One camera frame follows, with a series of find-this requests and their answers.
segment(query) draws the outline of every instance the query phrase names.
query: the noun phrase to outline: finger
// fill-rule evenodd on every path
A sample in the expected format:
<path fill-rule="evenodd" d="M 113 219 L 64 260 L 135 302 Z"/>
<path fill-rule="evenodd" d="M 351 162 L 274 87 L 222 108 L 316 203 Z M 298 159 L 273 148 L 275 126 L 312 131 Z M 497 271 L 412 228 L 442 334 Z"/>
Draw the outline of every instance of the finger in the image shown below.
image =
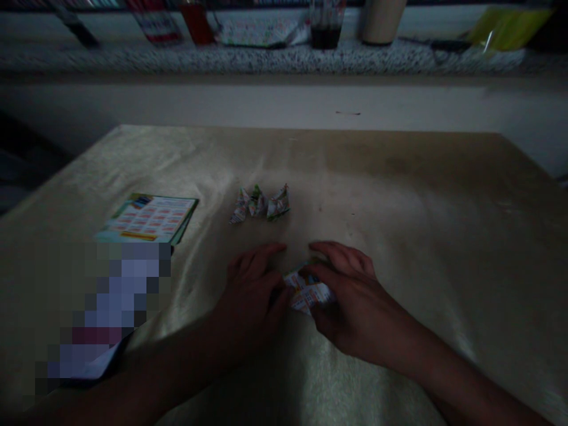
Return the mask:
<path fill-rule="evenodd" d="M 270 271 L 262 278 L 256 280 L 253 285 L 260 286 L 268 294 L 277 288 L 286 286 L 282 274 L 278 271 Z"/>
<path fill-rule="evenodd" d="M 276 302 L 272 308 L 268 311 L 266 315 L 266 320 L 264 322 L 264 333 L 266 336 L 274 334 L 278 329 L 278 326 L 284 319 L 288 306 L 290 305 L 290 299 L 294 294 L 294 289 L 287 287 L 280 293 Z"/>
<path fill-rule="evenodd" d="M 315 275 L 321 280 L 322 283 L 326 284 L 335 294 L 341 292 L 343 287 L 342 281 L 346 278 L 341 277 L 337 272 L 332 271 L 329 267 L 323 263 L 314 263 L 304 266 L 299 273 Z"/>
<path fill-rule="evenodd" d="M 270 257 L 283 250 L 286 250 L 286 245 L 282 243 L 265 244 L 256 248 L 246 271 L 247 278 L 258 279 L 262 277 L 268 267 Z"/>
<path fill-rule="evenodd" d="M 241 261 L 242 261 L 243 256 L 245 254 L 246 254 L 246 252 L 236 255 L 229 262 L 229 265 L 227 265 L 227 280 L 229 282 L 233 281 L 235 279 L 235 277 L 237 276 L 239 268 L 240 268 Z"/>
<path fill-rule="evenodd" d="M 345 275 L 349 276 L 353 275 L 353 267 L 349 264 L 347 257 L 334 245 L 327 242 L 320 242 L 310 244 L 309 248 L 326 255 L 329 258 L 331 264 L 339 272 L 342 272 Z"/>
<path fill-rule="evenodd" d="M 334 246 L 343 253 L 343 255 L 347 258 L 347 261 L 351 265 L 351 267 L 356 270 L 357 272 L 364 273 L 363 263 L 360 261 L 358 256 L 355 256 L 353 252 L 354 248 L 344 246 L 343 244 L 336 243 L 335 241 L 330 241 L 330 245 Z"/>
<path fill-rule="evenodd" d="M 254 250 L 247 251 L 246 253 L 243 254 L 241 264 L 238 267 L 239 275 L 244 275 L 247 273 L 250 263 L 253 260 L 254 254 L 255 254 Z"/>
<path fill-rule="evenodd" d="M 327 315 L 318 304 L 310 308 L 309 311 L 314 318 L 315 327 L 318 331 L 327 337 L 330 342 L 335 344 L 337 334 L 339 332 L 338 324 L 329 315 Z"/>
<path fill-rule="evenodd" d="M 375 267 L 373 265 L 373 259 L 371 259 L 369 256 L 367 256 L 366 254 L 364 254 L 361 250 L 358 250 L 356 248 L 352 248 L 351 249 L 355 256 L 357 256 L 359 258 L 359 260 L 361 261 L 361 264 L 363 265 L 363 270 L 365 271 L 365 273 L 367 273 L 368 275 L 371 275 L 373 278 L 377 278 L 377 274 L 375 273 Z"/>

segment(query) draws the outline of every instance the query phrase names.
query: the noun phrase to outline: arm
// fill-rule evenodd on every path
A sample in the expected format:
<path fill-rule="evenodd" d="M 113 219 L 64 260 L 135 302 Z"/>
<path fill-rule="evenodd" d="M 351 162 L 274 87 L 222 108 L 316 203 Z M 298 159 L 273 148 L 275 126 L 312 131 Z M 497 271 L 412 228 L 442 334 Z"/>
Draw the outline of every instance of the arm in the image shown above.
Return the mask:
<path fill-rule="evenodd" d="M 167 411 L 196 395 L 215 378 L 259 349 L 282 322 L 291 289 L 282 275 L 266 273 L 269 257 L 286 248 L 267 244 L 237 256 L 227 269 L 227 287 L 207 320 L 165 340 L 161 349 L 85 392 L 48 417 L 30 424 L 153 425 Z M 280 291 L 270 305 L 273 291 Z"/>
<path fill-rule="evenodd" d="M 316 306 L 318 331 L 343 353 L 418 382 L 452 424 L 535 425 L 545 419 L 478 372 L 380 285 L 371 259 L 339 243 L 314 243 L 324 264 L 304 268 L 335 292 L 339 310 Z"/>

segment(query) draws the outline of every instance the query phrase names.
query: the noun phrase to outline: yellow bag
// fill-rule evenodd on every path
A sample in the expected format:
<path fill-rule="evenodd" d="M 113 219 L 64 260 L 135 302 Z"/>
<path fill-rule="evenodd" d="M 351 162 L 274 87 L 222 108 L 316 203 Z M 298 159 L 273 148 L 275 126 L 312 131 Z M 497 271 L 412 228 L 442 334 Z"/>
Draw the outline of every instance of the yellow bag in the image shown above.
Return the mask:
<path fill-rule="evenodd" d="M 488 8 L 467 39 L 485 50 L 523 48 L 552 16 L 553 9 Z"/>

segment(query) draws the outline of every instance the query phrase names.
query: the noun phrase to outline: right hand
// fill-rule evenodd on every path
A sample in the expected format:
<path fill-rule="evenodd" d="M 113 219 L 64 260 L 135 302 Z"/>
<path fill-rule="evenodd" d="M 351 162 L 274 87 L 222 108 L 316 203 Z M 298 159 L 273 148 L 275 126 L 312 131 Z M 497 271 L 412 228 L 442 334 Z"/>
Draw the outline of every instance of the right hand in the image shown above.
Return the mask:
<path fill-rule="evenodd" d="M 301 273 L 316 275 L 335 293 L 338 304 L 338 309 L 320 305 L 311 309 L 318 331 L 344 354 L 399 373 L 415 368 L 424 339 L 432 342 L 434 335 L 385 291 L 371 258 L 331 241 L 309 248 L 326 255 L 334 269 L 316 263 Z"/>

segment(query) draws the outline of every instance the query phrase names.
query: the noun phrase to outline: shiny tablecloth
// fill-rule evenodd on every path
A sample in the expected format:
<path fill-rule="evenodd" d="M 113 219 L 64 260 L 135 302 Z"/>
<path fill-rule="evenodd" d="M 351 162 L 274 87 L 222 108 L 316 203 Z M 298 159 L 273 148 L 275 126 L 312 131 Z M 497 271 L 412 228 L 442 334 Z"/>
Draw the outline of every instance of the shiny tablecloth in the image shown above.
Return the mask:
<path fill-rule="evenodd" d="M 291 212 L 230 225 L 238 187 L 255 183 L 268 195 L 288 183 Z M 372 257 L 386 290 L 490 378 L 568 424 L 568 198 L 496 134 L 115 129 L 0 222 L 5 402 L 33 386 L 34 362 L 82 309 L 93 273 L 80 247 L 131 192 L 201 200 L 165 309 L 134 347 L 206 314 L 238 252 L 285 242 L 286 271 L 309 241 L 336 240 Z M 162 419 L 182 421 L 443 424 L 418 385 L 344 356 L 293 311 L 273 344 Z"/>

